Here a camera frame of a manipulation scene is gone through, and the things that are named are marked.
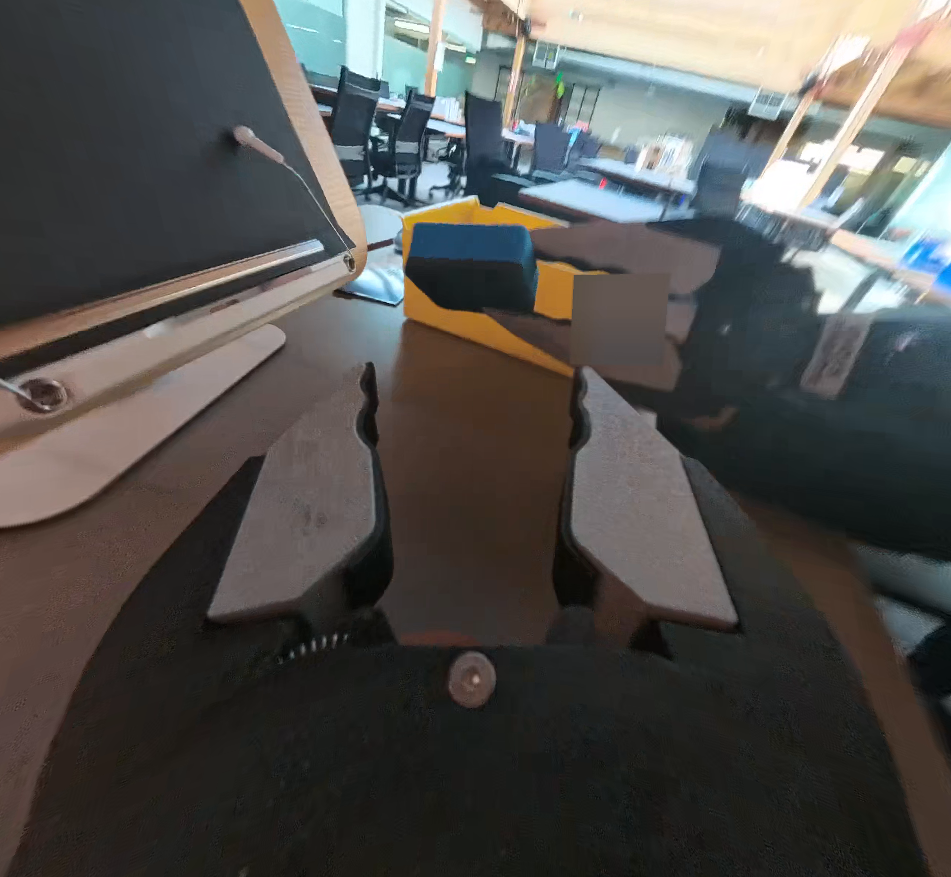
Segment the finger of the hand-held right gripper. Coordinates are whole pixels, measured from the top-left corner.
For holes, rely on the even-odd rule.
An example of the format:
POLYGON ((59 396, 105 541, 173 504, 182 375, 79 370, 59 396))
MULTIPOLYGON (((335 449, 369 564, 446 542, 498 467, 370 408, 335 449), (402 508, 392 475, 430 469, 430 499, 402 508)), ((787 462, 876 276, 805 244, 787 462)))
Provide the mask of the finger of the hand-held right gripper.
MULTIPOLYGON (((513 313, 495 309, 489 309, 487 314, 509 333, 540 349, 554 360, 577 367, 578 364, 570 362, 569 359, 571 322, 557 321, 534 313, 513 313)), ((665 340, 663 358, 657 364, 583 364, 593 368, 609 383, 656 392, 672 392, 682 373, 679 354, 669 340, 665 340)))
POLYGON ((689 296, 710 282, 720 261, 717 246, 645 223, 595 221, 529 232, 536 257, 586 272, 666 276, 671 296, 689 296))

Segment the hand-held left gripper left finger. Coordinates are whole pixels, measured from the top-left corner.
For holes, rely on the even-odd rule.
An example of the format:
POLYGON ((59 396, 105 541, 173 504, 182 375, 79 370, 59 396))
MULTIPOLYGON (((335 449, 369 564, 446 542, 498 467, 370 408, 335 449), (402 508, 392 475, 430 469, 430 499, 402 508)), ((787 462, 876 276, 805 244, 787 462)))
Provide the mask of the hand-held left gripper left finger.
POLYGON ((208 608, 216 624, 335 625, 394 573, 374 364, 346 371, 269 446, 208 608))

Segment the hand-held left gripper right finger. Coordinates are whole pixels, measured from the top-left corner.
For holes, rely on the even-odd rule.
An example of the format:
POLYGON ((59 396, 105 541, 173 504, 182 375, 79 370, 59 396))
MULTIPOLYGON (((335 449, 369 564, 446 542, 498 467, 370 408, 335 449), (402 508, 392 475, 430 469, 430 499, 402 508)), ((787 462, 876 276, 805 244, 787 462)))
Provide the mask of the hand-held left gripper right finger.
POLYGON ((678 623, 732 633, 739 616, 682 456, 596 371, 577 369, 553 587, 603 633, 678 623))

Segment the yellow plastic bin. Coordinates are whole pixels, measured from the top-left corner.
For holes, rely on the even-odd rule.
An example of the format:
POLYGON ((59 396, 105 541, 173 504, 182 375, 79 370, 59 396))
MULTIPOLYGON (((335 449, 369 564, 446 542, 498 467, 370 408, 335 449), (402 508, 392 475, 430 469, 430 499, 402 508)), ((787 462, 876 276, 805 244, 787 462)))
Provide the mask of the yellow plastic bin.
MULTIPOLYGON (((530 214, 511 205, 482 205, 475 196, 463 197, 438 205, 428 205, 402 217, 402 260, 405 267, 405 245, 412 237, 413 228, 422 222, 457 224, 515 224, 530 232, 534 229, 561 227, 553 219, 530 214)), ((544 262, 538 258, 538 287, 532 312, 557 321, 571 321, 573 312, 574 285, 577 276, 603 276, 605 272, 586 272, 571 265, 544 262)), ((443 333, 463 338, 472 343, 493 349, 514 359, 568 377, 572 373, 569 364, 554 360, 526 341, 509 333, 488 316, 488 310, 480 313, 442 309, 417 289, 405 276, 405 316, 408 320, 423 324, 443 333)))

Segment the blue black foam eraser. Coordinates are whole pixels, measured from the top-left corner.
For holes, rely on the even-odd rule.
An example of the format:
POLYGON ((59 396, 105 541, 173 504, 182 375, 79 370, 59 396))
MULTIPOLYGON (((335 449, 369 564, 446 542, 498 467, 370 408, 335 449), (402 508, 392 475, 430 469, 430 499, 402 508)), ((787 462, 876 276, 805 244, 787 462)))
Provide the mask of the blue black foam eraser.
POLYGON ((418 223, 404 250, 406 278, 442 309, 533 311, 538 268, 521 225, 418 223))

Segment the dark top office table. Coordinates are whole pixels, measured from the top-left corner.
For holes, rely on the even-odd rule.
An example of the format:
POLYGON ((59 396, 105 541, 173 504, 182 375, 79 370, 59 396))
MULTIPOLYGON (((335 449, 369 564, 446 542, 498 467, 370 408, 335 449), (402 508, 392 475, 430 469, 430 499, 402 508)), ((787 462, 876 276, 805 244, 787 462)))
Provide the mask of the dark top office table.
POLYGON ((694 211, 689 207, 672 207, 578 180, 521 188, 517 205, 568 223, 605 220, 633 224, 689 219, 694 216, 694 211))

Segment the black flat pad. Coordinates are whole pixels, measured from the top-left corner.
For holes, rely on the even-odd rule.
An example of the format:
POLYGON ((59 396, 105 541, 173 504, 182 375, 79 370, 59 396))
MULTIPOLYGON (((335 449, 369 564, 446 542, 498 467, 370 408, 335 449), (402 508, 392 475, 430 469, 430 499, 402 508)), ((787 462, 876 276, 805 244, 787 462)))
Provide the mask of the black flat pad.
POLYGON ((360 276, 339 288, 339 294, 398 306, 405 298, 405 278, 400 265, 367 264, 360 276))

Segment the group of black office chairs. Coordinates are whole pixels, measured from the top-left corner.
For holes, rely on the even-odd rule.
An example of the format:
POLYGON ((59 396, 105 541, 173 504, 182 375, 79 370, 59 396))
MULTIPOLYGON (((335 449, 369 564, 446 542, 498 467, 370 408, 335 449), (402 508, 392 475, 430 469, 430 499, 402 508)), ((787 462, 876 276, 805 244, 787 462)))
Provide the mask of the group of black office chairs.
POLYGON ((332 103, 318 109, 351 188, 405 209, 435 194, 518 205, 537 187, 585 177, 569 167, 567 133, 540 123, 527 143, 503 127, 501 103, 470 92, 457 125, 437 119, 435 98, 413 88, 389 109, 381 80, 343 67, 332 103))

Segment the black wooden book stand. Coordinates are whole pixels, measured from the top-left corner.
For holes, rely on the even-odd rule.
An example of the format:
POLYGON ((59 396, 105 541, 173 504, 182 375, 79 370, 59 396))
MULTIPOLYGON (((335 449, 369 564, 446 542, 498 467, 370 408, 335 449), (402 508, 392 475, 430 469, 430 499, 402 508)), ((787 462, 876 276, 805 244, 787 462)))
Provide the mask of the black wooden book stand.
POLYGON ((273 0, 2 0, 2 530, 68 514, 283 347, 363 221, 273 0))

